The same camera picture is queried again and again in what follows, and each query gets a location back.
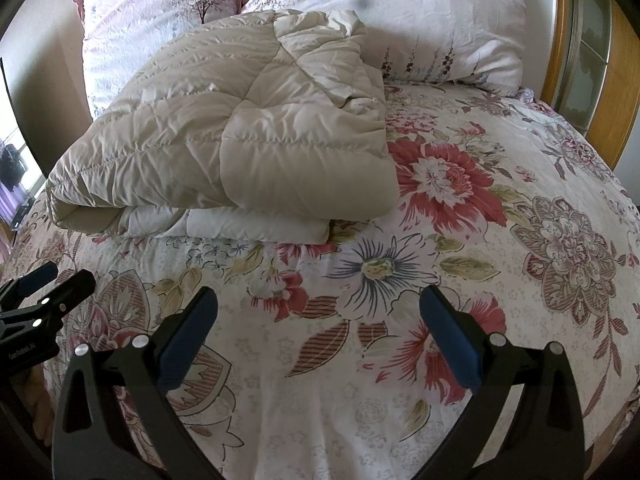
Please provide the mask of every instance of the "metal screw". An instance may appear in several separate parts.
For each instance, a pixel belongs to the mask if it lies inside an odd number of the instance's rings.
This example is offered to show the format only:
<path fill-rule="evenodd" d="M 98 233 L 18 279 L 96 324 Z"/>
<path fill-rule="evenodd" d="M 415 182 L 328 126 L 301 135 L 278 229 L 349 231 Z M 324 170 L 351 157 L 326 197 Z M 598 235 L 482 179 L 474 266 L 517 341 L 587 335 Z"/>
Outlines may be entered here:
<path fill-rule="evenodd" d="M 494 346 L 505 346 L 507 344 L 507 338 L 498 332 L 494 332 L 489 336 L 489 343 Z"/>
<path fill-rule="evenodd" d="M 562 355 L 564 347 L 558 341 L 552 341 L 549 343 L 549 350 L 551 350 L 552 354 Z"/>
<path fill-rule="evenodd" d="M 131 344 L 135 348 L 144 348 L 148 343 L 149 343 L 149 336 L 145 334 L 137 335 L 135 336 L 135 338 L 133 338 L 133 341 L 131 341 Z"/>
<path fill-rule="evenodd" d="M 77 356 L 81 356 L 86 354 L 89 351 L 89 345 L 87 343 L 80 343 L 78 346 L 76 346 L 76 348 L 74 349 L 74 352 L 76 353 Z"/>

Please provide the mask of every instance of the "wrinkled fabric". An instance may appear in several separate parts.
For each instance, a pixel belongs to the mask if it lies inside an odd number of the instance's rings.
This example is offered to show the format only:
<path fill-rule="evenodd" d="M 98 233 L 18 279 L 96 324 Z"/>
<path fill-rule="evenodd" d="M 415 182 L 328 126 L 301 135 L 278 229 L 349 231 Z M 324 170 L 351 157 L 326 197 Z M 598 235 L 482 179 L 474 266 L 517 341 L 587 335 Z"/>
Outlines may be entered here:
<path fill-rule="evenodd" d="M 163 47 L 55 165 L 49 212 L 105 235 L 318 244 L 398 198 L 353 11 L 257 12 Z"/>

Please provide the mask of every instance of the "quilted duvet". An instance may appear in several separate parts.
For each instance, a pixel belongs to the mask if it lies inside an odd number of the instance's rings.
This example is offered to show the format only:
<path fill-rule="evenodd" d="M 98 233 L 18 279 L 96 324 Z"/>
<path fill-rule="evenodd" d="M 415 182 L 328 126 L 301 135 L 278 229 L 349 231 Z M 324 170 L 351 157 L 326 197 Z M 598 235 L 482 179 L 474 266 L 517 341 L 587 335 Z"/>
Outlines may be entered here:
<path fill-rule="evenodd" d="M 54 167 L 62 228 L 319 244 L 398 200 L 353 11 L 267 11 L 164 46 Z"/>

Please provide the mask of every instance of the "white wall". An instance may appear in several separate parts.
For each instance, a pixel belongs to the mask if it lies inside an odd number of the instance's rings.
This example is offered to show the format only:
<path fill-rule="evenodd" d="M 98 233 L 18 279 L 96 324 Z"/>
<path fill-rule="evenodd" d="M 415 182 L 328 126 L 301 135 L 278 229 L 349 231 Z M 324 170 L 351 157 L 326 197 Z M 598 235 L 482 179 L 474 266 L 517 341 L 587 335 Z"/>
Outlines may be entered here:
<path fill-rule="evenodd" d="M 18 124 L 44 171 L 91 124 L 82 36 L 71 0 L 25 0 L 0 39 Z"/>
<path fill-rule="evenodd" d="M 525 0 L 527 32 L 522 58 L 522 86 L 531 88 L 540 97 L 545 82 L 546 67 L 551 56 L 557 0 Z"/>
<path fill-rule="evenodd" d="M 640 114 L 636 116 L 629 140 L 613 172 L 631 195 L 634 204 L 640 205 Z"/>

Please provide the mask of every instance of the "bedspread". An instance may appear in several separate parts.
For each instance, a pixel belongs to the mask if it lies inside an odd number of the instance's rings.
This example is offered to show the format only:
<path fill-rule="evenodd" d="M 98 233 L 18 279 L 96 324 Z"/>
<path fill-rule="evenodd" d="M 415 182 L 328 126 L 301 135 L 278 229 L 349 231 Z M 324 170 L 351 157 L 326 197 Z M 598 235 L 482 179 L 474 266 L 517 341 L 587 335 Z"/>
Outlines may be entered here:
<path fill-rule="evenodd" d="M 83 267 L 97 279 L 46 364 L 53 393 L 75 345 L 122 346 L 208 285 L 218 319 L 168 397 L 226 478 L 408 479 L 469 398 L 418 314 L 436 283 L 488 332 L 562 342 L 590 446 L 638 382 L 638 212 L 546 105 L 453 84 L 386 94 L 399 203 L 368 223 L 334 221 L 324 245 L 91 238 L 56 228 L 38 203 L 4 278 L 52 260 L 59 280 Z"/>

